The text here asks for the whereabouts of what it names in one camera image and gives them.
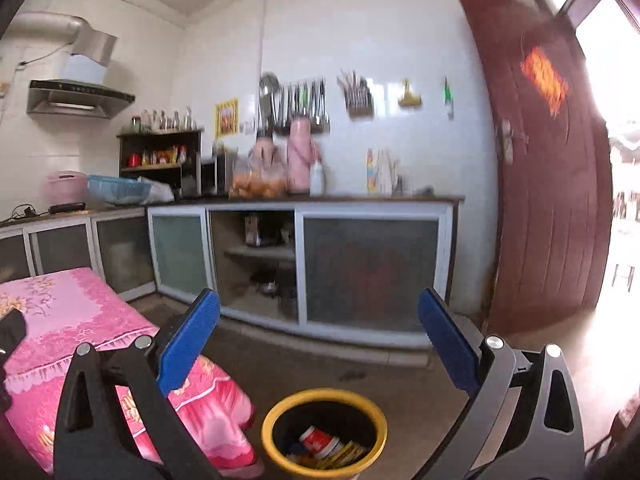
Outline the bag of orange snacks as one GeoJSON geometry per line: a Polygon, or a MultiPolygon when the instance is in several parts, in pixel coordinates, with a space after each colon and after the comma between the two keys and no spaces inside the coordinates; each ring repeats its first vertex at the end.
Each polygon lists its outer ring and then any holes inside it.
{"type": "Polygon", "coordinates": [[[265,166],[260,160],[239,157],[233,166],[230,197],[277,198],[288,192],[288,175],[283,162],[265,166]]]}

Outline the steel range hood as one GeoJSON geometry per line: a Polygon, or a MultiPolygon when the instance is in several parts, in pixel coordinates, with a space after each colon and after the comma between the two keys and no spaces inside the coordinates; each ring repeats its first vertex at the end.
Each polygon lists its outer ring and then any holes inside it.
{"type": "Polygon", "coordinates": [[[29,115],[84,116],[112,119],[136,97],[104,84],[117,38],[94,29],[76,15],[25,12],[8,27],[11,37],[58,37],[70,48],[60,76],[33,79],[28,86],[29,115]]]}

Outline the pink floral tablecloth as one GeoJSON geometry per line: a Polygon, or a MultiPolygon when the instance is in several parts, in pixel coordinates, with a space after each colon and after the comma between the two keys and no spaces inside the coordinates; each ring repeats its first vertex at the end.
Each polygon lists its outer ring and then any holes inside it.
{"type": "MultiPolygon", "coordinates": [[[[4,366],[3,385],[12,400],[6,418],[30,455],[50,471],[58,402],[78,344],[99,351],[126,348],[157,328],[87,268],[2,284],[1,311],[11,310],[24,316],[26,336],[4,366]]],[[[168,400],[222,476],[262,474],[264,465],[245,435],[254,405],[221,367],[199,356],[168,400]]]]}

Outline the yellow rimmed black trash bin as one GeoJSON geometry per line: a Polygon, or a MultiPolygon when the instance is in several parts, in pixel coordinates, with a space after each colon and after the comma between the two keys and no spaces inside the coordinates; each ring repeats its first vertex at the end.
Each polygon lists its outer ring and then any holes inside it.
{"type": "Polygon", "coordinates": [[[356,479],[384,451],[388,425],[382,410],[361,394],[317,388],[287,396],[262,422],[262,446],[270,460],[294,479],[356,479]],[[357,463],[341,469],[319,470],[316,459],[299,442],[310,427],[354,441],[369,449],[357,463]]]}

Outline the blue plastic basin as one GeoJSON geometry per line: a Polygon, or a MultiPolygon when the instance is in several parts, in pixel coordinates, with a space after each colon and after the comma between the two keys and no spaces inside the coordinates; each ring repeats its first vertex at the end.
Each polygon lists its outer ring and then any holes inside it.
{"type": "Polygon", "coordinates": [[[116,206],[139,205],[149,197],[151,185],[138,180],[92,174],[88,177],[88,191],[93,198],[104,203],[116,206]]]}

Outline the pink thermos flask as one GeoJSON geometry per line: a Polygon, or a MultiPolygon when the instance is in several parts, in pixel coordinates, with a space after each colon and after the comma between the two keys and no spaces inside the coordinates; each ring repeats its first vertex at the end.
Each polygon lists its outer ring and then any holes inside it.
{"type": "Polygon", "coordinates": [[[292,120],[290,136],[286,142],[288,162],[288,192],[309,193],[311,167],[320,159],[318,146],[311,135],[311,122],[306,116],[292,120]]]}
{"type": "Polygon", "coordinates": [[[260,136],[250,151],[250,161],[256,168],[269,168],[273,164],[274,146],[271,136],[260,136]]]}

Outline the yellow wall poster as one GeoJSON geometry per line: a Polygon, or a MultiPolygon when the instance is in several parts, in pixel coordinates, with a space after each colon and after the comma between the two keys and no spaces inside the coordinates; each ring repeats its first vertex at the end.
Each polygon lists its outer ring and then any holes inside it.
{"type": "Polygon", "coordinates": [[[215,105],[215,138],[232,136],[239,132],[239,99],[217,103],[215,105]]]}

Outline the white kitchen cabinet run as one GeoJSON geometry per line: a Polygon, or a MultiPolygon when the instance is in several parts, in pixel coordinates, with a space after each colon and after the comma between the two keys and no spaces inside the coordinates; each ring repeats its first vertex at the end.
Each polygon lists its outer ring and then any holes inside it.
{"type": "Polygon", "coordinates": [[[191,200],[6,220],[7,281],[88,266],[126,301],[190,302],[227,318],[356,346],[424,349],[416,303],[448,297],[457,197],[191,200]]]}

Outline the brown wooden door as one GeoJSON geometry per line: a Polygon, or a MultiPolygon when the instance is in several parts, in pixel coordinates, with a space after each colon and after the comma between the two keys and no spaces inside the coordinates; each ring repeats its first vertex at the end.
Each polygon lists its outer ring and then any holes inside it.
{"type": "Polygon", "coordinates": [[[520,0],[459,0],[496,128],[498,256],[488,332],[593,309],[612,224],[608,134],[565,18],[520,0]]]}

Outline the hanging utensil rack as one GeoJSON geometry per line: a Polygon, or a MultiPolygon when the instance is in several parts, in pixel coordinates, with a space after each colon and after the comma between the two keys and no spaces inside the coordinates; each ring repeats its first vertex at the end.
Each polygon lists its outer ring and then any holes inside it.
{"type": "Polygon", "coordinates": [[[307,117],[312,134],[329,133],[326,81],[304,79],[281,84],[274,73],[265,72],[258,84],[257,136],[289,136],[295,119],[307,117]]]}

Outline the dark wooden spice shelf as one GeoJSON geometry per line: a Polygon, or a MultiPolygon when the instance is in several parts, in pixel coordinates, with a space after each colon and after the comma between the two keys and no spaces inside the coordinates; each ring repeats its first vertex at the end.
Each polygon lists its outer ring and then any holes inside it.
{"type": "Polygon", "coordinates": [[[200,196],[202,134],[202,129],[119,134],[119,177],[167,184],[178,198],[200,196]]]}

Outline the yellow white carton box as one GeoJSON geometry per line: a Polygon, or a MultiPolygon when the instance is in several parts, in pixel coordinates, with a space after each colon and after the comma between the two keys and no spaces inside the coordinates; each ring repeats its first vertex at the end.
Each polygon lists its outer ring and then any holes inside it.
{"type": "Polygon", "coordinates": [[[354,441],[342,443],[337,441],[322,450],[316,457],[316,468],[319,470],[341,469],[357,463],[369,453],[369,449],[354,441]]]}

